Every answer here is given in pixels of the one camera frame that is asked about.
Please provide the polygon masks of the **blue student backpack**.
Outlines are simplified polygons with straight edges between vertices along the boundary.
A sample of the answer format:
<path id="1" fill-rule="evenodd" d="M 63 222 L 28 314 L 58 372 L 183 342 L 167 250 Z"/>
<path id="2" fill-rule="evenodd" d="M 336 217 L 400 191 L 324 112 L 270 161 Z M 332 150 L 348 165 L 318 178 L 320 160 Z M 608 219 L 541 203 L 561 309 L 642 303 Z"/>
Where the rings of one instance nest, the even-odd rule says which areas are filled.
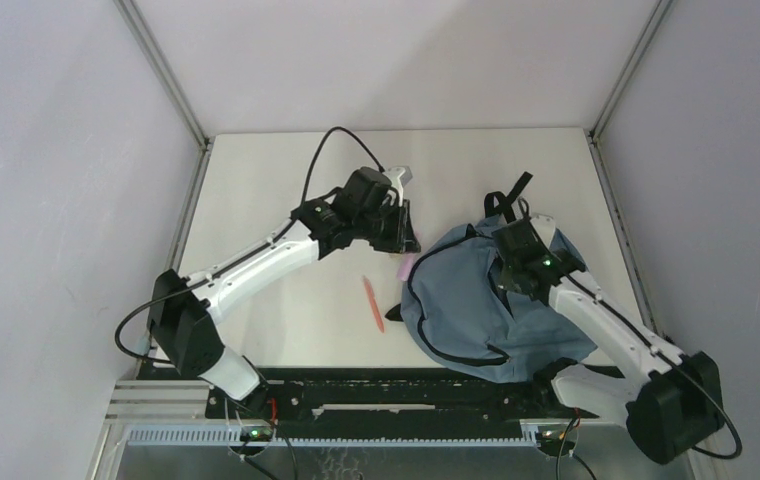
<path id="1" fill-rule="evenodd" d="M 594 342 L 568 318 L 499 285 L 503 261 L 493 234 L 521 212 L 532 179 L 484 198 L 484 217 L 451 228 L 412 265 L 401 301 L 385 313 L 441 366 L 493 383 L 530 380 L 549 364 L 586 359 Z"/>

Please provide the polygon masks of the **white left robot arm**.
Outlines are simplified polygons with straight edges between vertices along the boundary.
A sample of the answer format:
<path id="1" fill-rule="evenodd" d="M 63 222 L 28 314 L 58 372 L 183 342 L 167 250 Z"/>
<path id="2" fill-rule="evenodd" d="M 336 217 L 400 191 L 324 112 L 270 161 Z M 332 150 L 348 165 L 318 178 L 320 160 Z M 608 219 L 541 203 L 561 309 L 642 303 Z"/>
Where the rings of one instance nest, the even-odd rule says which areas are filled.
<path id="1" fill-rule="evenodd" d="M 362 240 L 375 251 L 417 253 L 410 202 L 404 195 L 412 172 L 407 166 L 386 170 L 361 167 L 342 187 L 303 198 L 275 231 L 247 249 L 213 266 L 181 276 L 160 274 L 151 300 L 119 323 L 117 348 L 143 362 L 150 356 L 127 348 L 123 328 L 146 314 L 151 338 L 165 354 L 165 364 L 187 377 L 202 379 L 229 397 L 246 417 L 261 414 L 269 394 L 262 376 L 243 355 L 226 346 L 219 324 L 269 284 Z"/>

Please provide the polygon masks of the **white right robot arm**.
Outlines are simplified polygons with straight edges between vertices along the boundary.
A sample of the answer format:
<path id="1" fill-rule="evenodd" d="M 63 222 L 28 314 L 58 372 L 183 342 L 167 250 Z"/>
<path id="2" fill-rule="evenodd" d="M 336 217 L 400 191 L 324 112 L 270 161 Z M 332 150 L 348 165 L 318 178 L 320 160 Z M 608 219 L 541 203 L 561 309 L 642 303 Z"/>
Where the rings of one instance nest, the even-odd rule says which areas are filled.
<path id="1" fill-rule="evenodd" d="M 591 413 L 624 428 L 660 465 L 687 451 L 718 460 L 742 455 L 744 442 L 723 407 L 719 368 L 709 355 L 688 355 L 629 320 L 578 257 L 548 248 L 531 218 L 502 226 L 493 237 L 503 262 L 503 287 L 565 317 L 621 373 L 613 377 L 566 362 L 534 388 L 540 412 Z"/>

